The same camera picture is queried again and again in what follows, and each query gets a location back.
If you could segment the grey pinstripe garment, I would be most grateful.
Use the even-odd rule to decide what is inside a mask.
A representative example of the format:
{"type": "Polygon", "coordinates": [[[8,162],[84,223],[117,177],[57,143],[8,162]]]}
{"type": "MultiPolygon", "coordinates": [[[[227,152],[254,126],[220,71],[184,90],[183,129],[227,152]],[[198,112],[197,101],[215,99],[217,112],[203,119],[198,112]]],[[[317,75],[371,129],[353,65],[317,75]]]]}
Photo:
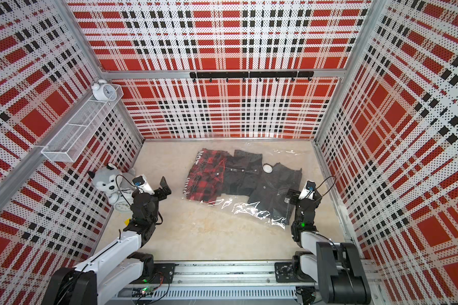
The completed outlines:
{"type": "Polygon", "coordinates": [[[286,194],[289,189],[297,190],[300,187],[302,169],[293,170],[281,163],[271,166],[273,172],[267,174],[263,171],[248,203],[255,217],[285,228],[293,213],[293,206],[285,202],[286,194]]]}

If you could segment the red black plaid shirt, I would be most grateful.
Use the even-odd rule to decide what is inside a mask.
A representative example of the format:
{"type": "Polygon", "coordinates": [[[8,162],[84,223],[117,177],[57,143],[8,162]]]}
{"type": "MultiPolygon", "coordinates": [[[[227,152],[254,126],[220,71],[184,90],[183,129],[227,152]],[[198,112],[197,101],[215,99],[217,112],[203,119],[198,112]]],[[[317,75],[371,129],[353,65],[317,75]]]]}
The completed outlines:
{"type": "Polygon", "coordinates": [[[231,155],[226,151],[200,150],[185,181],[183,194],[188,200],[215,204],[221,196],[226,162],[231,155]]]}

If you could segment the clear vacuum bag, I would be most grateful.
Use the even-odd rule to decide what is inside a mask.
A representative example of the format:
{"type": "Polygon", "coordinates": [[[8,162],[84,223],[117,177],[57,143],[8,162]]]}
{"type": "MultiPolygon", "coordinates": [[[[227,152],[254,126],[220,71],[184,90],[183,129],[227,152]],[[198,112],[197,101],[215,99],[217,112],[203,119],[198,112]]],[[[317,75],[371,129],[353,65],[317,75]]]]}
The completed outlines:
{"type": "Polygon", "coordinates": [[[304,149],[256,143],[201,148],[188,170],[183,198],[284,229],[295,210],[289,191],[301,189],[309,155],[304,149]]]}

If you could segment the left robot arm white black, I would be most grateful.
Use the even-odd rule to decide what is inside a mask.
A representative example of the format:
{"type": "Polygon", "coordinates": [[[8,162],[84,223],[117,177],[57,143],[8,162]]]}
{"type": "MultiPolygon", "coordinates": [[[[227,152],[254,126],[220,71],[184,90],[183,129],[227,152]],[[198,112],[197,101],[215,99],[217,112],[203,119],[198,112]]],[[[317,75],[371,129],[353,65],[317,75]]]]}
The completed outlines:
{"type": "Polygon", "coordinates": [[[49,281],[42,304],[106,304],[129,283],[153,276],[153,256],[139,249],[163,223],[159,203],[172,191],[165,178],[155,190],[143,175],[132,182],[135,191],[128,225],[99,253],[72,268],[58,269],[49,281]]]}

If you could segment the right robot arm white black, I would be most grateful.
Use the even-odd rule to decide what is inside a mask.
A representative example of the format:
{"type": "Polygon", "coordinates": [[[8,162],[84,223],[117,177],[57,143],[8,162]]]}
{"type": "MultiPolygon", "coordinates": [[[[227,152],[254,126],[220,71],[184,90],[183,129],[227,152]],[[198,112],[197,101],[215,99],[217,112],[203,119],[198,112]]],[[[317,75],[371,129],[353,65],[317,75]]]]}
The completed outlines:
{"type": "Polygon", "coordinates": [[[356,246],[336,243],[314,224],[322,201],[317,189],[290,189],[285,202],[295,206],[291,236],[302,249],[292,258],[291,274],[299,282],[314,282],[325,304],[370,304],[371,289],[356,246]]]}

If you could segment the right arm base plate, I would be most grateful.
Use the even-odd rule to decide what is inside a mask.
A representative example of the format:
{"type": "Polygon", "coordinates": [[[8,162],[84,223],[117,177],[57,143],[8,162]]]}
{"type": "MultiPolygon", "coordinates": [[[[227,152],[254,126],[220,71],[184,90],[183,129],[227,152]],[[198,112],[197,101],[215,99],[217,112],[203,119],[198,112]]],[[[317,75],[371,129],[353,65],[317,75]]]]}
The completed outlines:
{"type": "Polygon", "coordinates": [[[315,283],[310,276],[303,274],[291,262],[274,264],[274,271],[277,283],[315,283]]]}

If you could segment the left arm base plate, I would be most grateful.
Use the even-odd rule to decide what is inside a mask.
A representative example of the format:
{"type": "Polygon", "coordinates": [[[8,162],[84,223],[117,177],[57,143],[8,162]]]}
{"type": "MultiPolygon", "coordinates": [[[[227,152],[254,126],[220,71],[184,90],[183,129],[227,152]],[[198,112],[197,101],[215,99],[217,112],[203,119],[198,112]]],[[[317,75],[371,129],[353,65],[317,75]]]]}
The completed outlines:
{"type": "Polygon", "coordinates": [[[176,264],[174,263],[155,263],[152,272],[142,275],[134,283],[137,284],[168,284],[173,282],[176,264]]]}

